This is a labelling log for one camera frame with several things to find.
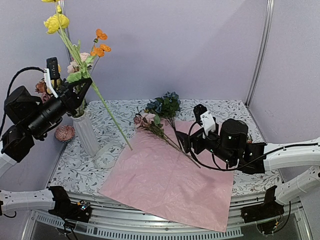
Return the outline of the blue hydrangea flower stem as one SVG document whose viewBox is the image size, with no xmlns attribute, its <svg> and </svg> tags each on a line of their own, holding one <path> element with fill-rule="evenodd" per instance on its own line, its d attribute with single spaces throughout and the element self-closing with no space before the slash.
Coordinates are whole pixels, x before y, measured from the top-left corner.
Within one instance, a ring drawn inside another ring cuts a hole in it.
<svg viewBox="0 0 320 240">
<path fill-rule="evenodd" d="M 161 97 L 156 97 L 153 101 L 150 101 L 145 108 L 146 113 L 152 113 L 158 115 L 161 119 L 165 119 L 174 130 L 176 134 L 175 117 L 180 112 L 181 101 L 179 95 L 173 92 L 167 92 Z"/>
</svg>

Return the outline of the mauve and white rose stem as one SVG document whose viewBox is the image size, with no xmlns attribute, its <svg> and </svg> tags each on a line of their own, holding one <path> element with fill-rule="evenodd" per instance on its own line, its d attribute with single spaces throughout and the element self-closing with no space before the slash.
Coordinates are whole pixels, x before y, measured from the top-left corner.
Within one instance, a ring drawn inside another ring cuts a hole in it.
<svg viewBox="0 0 320 240">
<path fill-rule="evenodd" d="M 52 94 L 49 93 L 49 90 L 47 89 L 47 85 L 44 79 L 41 79 L 35 85 L 35 92 L 40 94 L 40 98 L 43 103 L 47 102 L 52 97 Z"/>
</svg>

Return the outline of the artificial flower bouquet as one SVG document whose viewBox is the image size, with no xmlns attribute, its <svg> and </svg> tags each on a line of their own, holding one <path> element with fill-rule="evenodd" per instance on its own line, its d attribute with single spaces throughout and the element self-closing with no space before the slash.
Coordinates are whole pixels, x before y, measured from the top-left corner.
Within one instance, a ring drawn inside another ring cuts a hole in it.
<svg viewBox="0 0 320 240">
<path fill-rule="evenodd" d="M 158 139 L 161 139 L 166 144 L 170 145 L 175 150 L 182 153 L 189 160 L 191 160 L 198 168 L 200 168 L 200 166 L 195 162 L 195 160 L 193 160 L 192 157 L 189 156 L 183 150 L 182 143 L 177 136 L 174 117 L 175 116 L 172 117 L 171 115 L 169 117 L 162 117 L 160 113 L 156 112 L 153 109 L 144 109 L 142 113 L 138 112 L 135 114 L 133 122 L 138 130 L 144 130 L 148 133 L 154 134 Z M 168 125 L 172 128 L 176 140 L 173 140 L 173 138 L 165 132 L 165 123 L 168 123 Z"/>
</svg>

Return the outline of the orange poppy flower stem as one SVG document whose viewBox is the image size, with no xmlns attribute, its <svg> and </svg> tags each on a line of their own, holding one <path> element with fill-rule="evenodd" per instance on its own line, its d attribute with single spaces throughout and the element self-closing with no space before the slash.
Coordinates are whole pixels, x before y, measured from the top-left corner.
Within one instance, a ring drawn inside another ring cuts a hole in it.
<svg viewBox="0 0 320 240">
<path fill-rule="evenodd" d="M 112 48 L 108 46 L 105 41 L 108 39 L 108 35 L 102 31 L 100 28 L 97 28 L 95 31 L 95 38 L 93 40 L 93 46 L 90 50 L 90 73 L 92 74 L 96 68 L 98 61 L 105 56 L 106 53 L 112 51 Z"/>
</svg>

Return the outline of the pink wrapping paper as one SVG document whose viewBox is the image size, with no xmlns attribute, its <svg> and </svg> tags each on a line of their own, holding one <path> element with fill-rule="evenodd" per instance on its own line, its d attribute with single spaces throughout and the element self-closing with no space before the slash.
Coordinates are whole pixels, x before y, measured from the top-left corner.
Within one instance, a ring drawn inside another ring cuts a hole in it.
<svg viewBox="0 0 320 240">
<path fill-rule="evenodd" d="M 181 224 L 225 232 L 234 174 L 197 167 L 188 157 L 137 129 L 99 193 Z"/>
</svg>

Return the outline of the white ribbed ceramic vase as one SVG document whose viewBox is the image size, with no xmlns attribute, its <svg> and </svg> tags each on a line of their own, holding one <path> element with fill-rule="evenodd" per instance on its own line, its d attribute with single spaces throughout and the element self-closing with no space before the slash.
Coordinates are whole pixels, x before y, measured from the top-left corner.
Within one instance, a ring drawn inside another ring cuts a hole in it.
<svg viewBox="0 0 320 240">
<path fill-rule="evenodd" d="M 78 136 L 82 148 L 90 156 L 95 156 L 101 149 L 97 140 L 90 118 L 86 111 L 79 117 L 72 117 L 73 127 Z"/>
</svg>

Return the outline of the bright yellow poppy stem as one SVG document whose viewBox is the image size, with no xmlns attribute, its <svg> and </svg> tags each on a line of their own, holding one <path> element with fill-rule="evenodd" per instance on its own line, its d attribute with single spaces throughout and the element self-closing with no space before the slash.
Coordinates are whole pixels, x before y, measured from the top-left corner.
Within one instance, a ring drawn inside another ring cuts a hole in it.
<svg viewBox="0 0 320 240">
<path fill-rule="evenodd" d="M 92 63 L 96 64 L 101 57 L 105 56 L 105 52 L 111 51 L 111 48 L 105 44 L 101 44 L 99 47 L 96 47 L 96 43 L 98 43 L 99 40 L 106 41 L 108 39 L 108 36 L 101 29 L 98 28 L 96 30 L 96 37 L 94 39 L 94 44 L 90 50 L 90 53 L 88 53 L 88 56 L 86 57 L 86 59 L 84 59 L 84 57 L 81 57 L 81 52 L 80 52 L 81 41 L 79 40 L 77 44 L 72 44 L 71 40 L 67 36 L 65 29 L 68 28 L 70 24 L 70 20 L 66 15 L 64 15 L 63 10 L 61 8 L 61 4 L 59 3 L 60 0 L 42 0 L 42 2 L 55 4 L 55 14 L 53 16 L 50 16 L 46 21 L 43 22 L 44 26 L 47 28 L 46 33 L 47 34 L 58 33 L 61 40 L 63 41 L 66 48 L 68 49 L 68 52 L 71 55 L 71 59 L 76 62 L 75 67 L 77 68 L 77 70 L 69 73 L 69 76 L 66 79 L 67 82 L 80 83 L 80 80 L 82 79 L 86 79 L 86 78 L 91 79 L 92 76 L 89 72 L 88 66 Z M 93 88 L 97 96 L 100 98 L 105 109 L 107 110 L 114 124 L 120 131 L 122 137 L 124 138 L 125 142 L 129 146 L 130 150 L 133 150 L 122 128 L 120 127 L 117 120 L 113 116 L 112 112 L 108 108 L 106 101 L 102 97 L 97 85 L 93 80 L 90 86 Z"/>
</svg>

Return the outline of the cream printed ribbon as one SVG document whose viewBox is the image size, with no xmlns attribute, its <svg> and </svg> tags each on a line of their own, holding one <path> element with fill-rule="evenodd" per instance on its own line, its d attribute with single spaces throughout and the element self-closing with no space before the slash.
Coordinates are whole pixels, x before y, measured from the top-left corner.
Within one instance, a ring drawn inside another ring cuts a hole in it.
<svg viewBox="0 0 320 240">
<path fill-rule="evenodd" d="M 95 155 L 93 164 L 96 168 L 109 169 L 113 167 L 124 147 L 115 142 L 110 142 L 102 147 Z"/>
</svg>

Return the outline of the pale yellow rose stem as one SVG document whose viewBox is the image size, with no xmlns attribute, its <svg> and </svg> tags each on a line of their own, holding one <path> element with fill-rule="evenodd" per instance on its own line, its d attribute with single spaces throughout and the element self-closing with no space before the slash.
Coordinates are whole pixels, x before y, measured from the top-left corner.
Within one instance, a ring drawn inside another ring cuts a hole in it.
<svg viewBox="0 0 320 240">
<path fill-rule="evenodd" d="M 53 88 L 57 89 L 58 86 L 61 84 L 61 68 L 60 65 L 58 63 L 54 63 L 52 68 L 50 69 L 50 77 L 51 77 L 51 81 L 53 81 Z"/>
</svg>

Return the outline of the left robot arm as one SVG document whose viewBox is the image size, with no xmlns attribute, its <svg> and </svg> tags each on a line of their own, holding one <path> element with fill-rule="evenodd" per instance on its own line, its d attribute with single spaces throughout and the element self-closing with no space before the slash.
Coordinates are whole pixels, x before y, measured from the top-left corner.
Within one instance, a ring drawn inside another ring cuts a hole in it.
<svg viewBox="0 0 320 240">
<path fill-rule="evenodd" d="M 42 103 L 24 86 L 14 90 L 4 102 L 4 111 L 14 123 L 0 140 L 0 173 L 3 175 L 20 163 L 35 145 L 35 140 L 44 141 L 47 133 L 56 128 L 66 113 L 75 114 L 92 84 L 91 78 L 65 83 L 57 96 Z M 87 223 L 92 208 L 89 202 L 73 203 L 62 186 L 52 186 L 38 191 L 0 192 L 0 214 L 26 210 L 43 210 L 63 220 Z"/>
</svg>

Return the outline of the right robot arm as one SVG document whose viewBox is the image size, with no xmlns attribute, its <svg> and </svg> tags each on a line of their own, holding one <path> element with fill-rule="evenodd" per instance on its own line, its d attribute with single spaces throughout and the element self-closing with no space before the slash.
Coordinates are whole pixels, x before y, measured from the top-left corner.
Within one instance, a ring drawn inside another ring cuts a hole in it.
<svg viewBox="0 0 320 240">
<path fill-rule="evenodd" d="M 196 132 L 178 131 L 186 153 L 199 163 L 197 155 L 204 150 L 224 161 L 223 172 L 241 171 L 246 174 L 262 174 L 276 169 L 309 166 L 305 172 L 265 192 L 264 203 L 258 213 L 269 218 L 278 210 L 278 205 L 286 205 L 301 194 L 310 193 L 320 186 L 320 140 L 319 138 L 288 144 L 249 143 L 248 126 L 240 120 L 228 119 L 215 130 L 205 131 L 200 122 Z"/>
</svg>

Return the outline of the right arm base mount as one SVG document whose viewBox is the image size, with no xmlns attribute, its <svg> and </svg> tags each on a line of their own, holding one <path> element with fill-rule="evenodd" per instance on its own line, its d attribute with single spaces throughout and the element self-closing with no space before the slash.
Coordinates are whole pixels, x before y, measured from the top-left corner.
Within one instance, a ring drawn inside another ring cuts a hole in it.
<svg viewBox="0 0 320 240">
<path fill-rule="evenodd" d="M 241 217 L 245 223 L 265 220 L 284 214 L 284 206 L 276 202 L 276 188 L 277 186 L 272 186 L 266 190 L 263 203 L 241 209 Z"/>
</svg>

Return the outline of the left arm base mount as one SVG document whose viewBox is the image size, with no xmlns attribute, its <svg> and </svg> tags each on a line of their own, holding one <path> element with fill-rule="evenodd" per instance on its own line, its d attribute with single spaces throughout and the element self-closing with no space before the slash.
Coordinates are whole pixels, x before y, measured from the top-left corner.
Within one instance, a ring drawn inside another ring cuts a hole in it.
<svg viewBox="0 0 320 240">
<path fill-rule="evenodd" d="M 49 209 L 48 213 L 63 220 L 74 220 L 78 222 L 88 223 L 92 208 L 89 201 L 80 200 L 72 203 L 67 192 L 62 186 L 51 186 L 48 188 L 51 191 L 54 201 L 54 208 Z"/>
</svg>

